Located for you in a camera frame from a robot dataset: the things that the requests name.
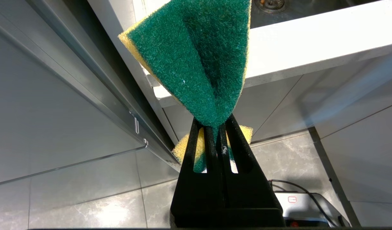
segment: metal rail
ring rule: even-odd
[[[33,173],[33,174],[30,174],[30,175],[27,175],[27,176],[21,176],[21,177],[17,177],[17,178],[10,179],[10,180],[5,180],[5,181],[0,182],[0,185],[6,184],[6,183],[10,183],[10,182],[14,182],[14,181],[17,181],[17,180],[26,179],[26,178],[33,177],[33,176],[38,176],[38,175],[45,174],[45,173],[50,173],[50,172],[54,172],[54,171],[58,171],[58,170],[66,169],[66,168],[70,168],[70,167],[77,166],[77,165],[82,165],[82,164],[86,164],[86,163],[90,163],[90,162],[94,162],[94,161],[98,161],[98,160],[103,160],[103,159],[107,159],[107,158],[111,158],[111,157],[115,157],[115,156],[120,156],[120,155],[123,155],[123,154],[126,154],[126,153],[131,153],[131,152],[134,152],[134,151],[137,151],[137,150],[144,150],[144,149],[146,149],[148,147],[148,144],[149,144],[146,139],[144,139],[144,143],[145,143],[144,146],[137,147],[137,148],[134,148],[134,149],[131,149],[131,150],[126,150],[126,151],[122,151],[122,152],[119,152],[119,153],[113,153],[113,154],[109,154],[109,155],[106,155],[106,156],[101,156],[101,157],[97,157],[97,158],[94,158],[94,159],[84,160],[84,161],[81,161],[81,162],[78,162],[78,163],[73,163],[73,164],[70,164],[70,165],[61,166],[61,167],[58,167],[58,168],[55,168],[55,169],[49,169],[49,170],[45,170],[45,171],[42,171],[42,172]]]

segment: red light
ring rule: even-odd
[[[296,221],[291,222],[290,226],[291,227],[299,227],[298,223]]]

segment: floor tile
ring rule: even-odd
[[[32,177],[31,209],[50,211],[141,188],[135,154]]]
[[[30,179],[0,185],[0,230],[28,227]]]
[[[30,211],[29,228],[68,227],[146,227],[141,190],[49,211]]]
[[[287,180],[310,192],[319,193],[348,219],[307,131],[255,145],[252,151],[268,180]],[[292,185],[274,184],[287,190],[300,191]]]
[[[142,189],[148,227],[170,227],[169,210],[177,180]]]

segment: marble floor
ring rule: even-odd
[[[288,180],[310,192],[317,192],[346,216],[307,131],[252,144],[251,149],[267,179]],[[297,190],[288,185],[278,185]],[[6,214],[1,213],[0,230],[60,227],[169,228],[169,208],[175,186],[176,180],[172,180],[77,205],[51,210],[19,211],[21,217],[18,218],[4,218]]]

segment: white countertop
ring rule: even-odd
[[[137,13],[136,9],[137,21],[149,14],[149,11]],[[249,34],[244,87],[379,57],[391,51],[392,0],[254,28]],[[177,104],[163,86],[153,90],[162,107]]]

